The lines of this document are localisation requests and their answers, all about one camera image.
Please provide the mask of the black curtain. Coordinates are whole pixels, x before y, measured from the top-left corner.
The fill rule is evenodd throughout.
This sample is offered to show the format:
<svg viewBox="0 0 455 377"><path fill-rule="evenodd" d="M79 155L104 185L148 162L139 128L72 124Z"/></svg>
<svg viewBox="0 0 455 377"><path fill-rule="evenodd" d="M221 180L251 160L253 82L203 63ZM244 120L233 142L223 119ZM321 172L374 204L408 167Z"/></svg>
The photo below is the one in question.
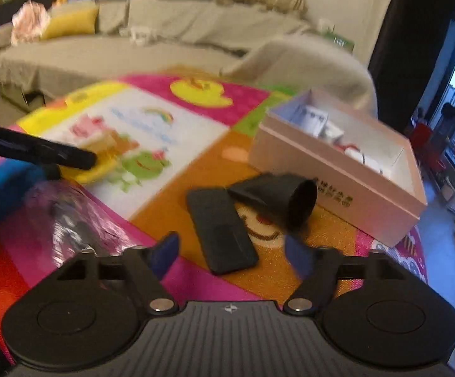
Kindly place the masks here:
<svg viewBox="0 0 455 377"><path fill-rule="evenodd" d="M371 56L378 119L401 133L430 80L455 0L391 0Z"/></svg>

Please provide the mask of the clear plastic bag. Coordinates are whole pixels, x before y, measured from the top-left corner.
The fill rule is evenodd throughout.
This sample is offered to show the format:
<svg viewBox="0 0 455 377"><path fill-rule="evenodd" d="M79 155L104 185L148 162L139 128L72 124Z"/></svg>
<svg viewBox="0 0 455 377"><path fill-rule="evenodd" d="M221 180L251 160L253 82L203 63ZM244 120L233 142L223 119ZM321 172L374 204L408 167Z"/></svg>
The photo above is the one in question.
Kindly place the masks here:
<svg viewBox="0 0 455 377"><path fill-rule="evenodd" d="M120 255L136 242L95 201L65 181L38 183L25 195L28 221L57 267L80 253Z"/></svg>

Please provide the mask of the yellow cushion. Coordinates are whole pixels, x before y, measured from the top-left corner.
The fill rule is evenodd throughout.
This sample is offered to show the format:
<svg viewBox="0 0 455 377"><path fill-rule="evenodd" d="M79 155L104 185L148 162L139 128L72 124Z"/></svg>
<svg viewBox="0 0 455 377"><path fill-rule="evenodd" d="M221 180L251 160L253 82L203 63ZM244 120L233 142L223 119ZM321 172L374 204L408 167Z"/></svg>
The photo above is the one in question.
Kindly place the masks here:
<svg viewBox="0 0 455 377"><path fill-rule="evenodd" d="M52 17L41 35L42 40L96 33L99 8L85 8Z"/></svg>

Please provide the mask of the black cone cup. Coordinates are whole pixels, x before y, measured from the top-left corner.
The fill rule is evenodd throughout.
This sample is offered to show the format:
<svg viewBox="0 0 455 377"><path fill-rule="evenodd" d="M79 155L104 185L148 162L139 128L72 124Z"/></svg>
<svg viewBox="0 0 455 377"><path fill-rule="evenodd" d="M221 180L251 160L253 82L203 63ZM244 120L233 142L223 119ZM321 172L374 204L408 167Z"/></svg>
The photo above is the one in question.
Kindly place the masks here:
<svg viewBox="0 0 455 377"><path fill-rule="evenodd" d="M318 198L315 182L297 174L259 174L232 184L227 191L290 232L306 226Z"/></svg>

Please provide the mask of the white battery case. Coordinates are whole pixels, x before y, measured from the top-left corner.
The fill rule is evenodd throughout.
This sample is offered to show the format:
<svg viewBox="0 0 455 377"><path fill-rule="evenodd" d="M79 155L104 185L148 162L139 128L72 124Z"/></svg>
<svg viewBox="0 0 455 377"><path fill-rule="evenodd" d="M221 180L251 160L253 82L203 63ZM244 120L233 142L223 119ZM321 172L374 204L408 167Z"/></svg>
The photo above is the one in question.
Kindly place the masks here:
<svg viewBox="0 0 455 377"><path fill-rule="evenodd" d="M318 138L324 131L328 119L328 112L311 105L301 105L293 113L291 122L304 133Z"/></svg>

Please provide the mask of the red bucket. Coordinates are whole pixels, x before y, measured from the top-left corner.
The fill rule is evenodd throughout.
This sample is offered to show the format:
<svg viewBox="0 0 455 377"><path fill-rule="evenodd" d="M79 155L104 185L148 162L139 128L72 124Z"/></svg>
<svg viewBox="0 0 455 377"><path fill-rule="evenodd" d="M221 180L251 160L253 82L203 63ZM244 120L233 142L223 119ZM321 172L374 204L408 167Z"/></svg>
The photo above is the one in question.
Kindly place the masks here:
<svg viewBox="0 0 455 377"><path fill-rule="evenodd" d="M427 124L417 123L409 136L412 150L415 152L421 151L430 140L432 134L433 130Z"/></svg>

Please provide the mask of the colourful cartoon play mat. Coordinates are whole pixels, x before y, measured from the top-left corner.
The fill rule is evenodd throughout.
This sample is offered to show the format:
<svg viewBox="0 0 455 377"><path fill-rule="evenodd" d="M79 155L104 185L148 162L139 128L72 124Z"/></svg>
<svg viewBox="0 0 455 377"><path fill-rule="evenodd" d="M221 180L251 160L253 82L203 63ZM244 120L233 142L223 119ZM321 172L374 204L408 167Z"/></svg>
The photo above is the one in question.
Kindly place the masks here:
<svg viewBox="0 0 455 377"><path fill-rule="evenodd" d="M7 376L410 376L436 369L455 329L430 349L437 309L420 278L382 251L352 253L354 227L316 202L290 232L235 200L259 261L226 275L206 263L187 194L259 174L249 162L269 93L140 75L75 91L19 123L20 133L97 155L90 170L0 157L0 369ZM170 232L178 258L161 281L179 305L140 314L122 255L80 253L55 266L25 210L38 183L65 181L150 248ZM343 253L332 301L283 305L301 284L285 237Z"/></svg>

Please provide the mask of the pink cardboard box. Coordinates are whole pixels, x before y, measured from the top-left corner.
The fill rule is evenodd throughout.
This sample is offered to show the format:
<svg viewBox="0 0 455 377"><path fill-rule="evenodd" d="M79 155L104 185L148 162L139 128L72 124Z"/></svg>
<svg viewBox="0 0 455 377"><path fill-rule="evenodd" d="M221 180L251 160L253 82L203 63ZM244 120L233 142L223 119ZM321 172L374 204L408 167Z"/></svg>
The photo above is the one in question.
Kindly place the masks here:
<svg viewBox="0 0 455 377"><path fill-rule="evenodd" d="M297 107L328 112L344 131L332 145L291 122ZM365 164L335 145L356 145ZM317 203L389 247L418 223L427 199L410 141L370 115L320 90L310 90L267 110L249 155L263 173L298 174L314 180Z"/></svg>

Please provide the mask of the white square charger block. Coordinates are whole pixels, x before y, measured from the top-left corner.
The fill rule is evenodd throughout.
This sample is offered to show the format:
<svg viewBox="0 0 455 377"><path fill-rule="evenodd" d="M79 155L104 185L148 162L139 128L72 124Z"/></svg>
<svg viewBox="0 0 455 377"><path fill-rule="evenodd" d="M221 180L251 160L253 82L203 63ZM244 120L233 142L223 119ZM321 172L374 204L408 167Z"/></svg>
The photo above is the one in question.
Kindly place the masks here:
<svg viewBox="0 0 455 377"><path fill-rule="evenodd" d="M323 141L329 143L329 144L336 144L339 142L339 140L344 136L344 131L340 129L335 123L332 121L328 120L323 127L320 138L323 139Z"/></svg>

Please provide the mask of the red lighter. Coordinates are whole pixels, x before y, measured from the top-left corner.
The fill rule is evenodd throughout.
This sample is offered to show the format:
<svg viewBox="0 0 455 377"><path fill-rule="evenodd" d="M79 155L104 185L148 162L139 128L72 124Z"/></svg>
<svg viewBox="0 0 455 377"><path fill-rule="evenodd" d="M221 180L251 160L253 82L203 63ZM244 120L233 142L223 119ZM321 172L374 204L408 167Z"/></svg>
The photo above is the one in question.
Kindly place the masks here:
<svg viewBox="0 0 455 377"><path fill-rule="evenodd" d="M360 164L365 164L365 154L356 145L335 145L335 148Z"/></svg>

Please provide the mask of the black rectangular case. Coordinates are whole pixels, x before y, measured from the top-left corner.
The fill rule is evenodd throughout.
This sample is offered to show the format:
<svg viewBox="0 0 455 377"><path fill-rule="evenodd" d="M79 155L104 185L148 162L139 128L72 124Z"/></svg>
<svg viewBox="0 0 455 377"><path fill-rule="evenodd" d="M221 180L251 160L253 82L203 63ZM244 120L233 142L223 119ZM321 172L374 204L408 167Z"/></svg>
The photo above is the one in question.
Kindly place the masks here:
<svg viewBox="0 0 455 377"><path fill-rule="evenodd" d="M213 274L226 275L256 266L258 254L225 188L193 189L187 194L187 206Z"/></svg>

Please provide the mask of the beige covered sofa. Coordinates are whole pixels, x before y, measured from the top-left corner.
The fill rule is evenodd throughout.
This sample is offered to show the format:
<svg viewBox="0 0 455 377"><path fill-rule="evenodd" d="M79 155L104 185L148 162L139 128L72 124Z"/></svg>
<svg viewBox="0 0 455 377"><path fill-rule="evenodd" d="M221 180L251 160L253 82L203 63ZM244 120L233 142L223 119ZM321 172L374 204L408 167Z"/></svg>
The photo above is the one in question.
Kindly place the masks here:
<svg viewBox="0 0 455 377"><path fill-rule="evenodd" d="M0 25L0 92L51 99L100 80L176 67L291 90L319 88L377 115L366 67L306 20L210 0L124 0L96 5L91 35L16 43Z"/></svg>

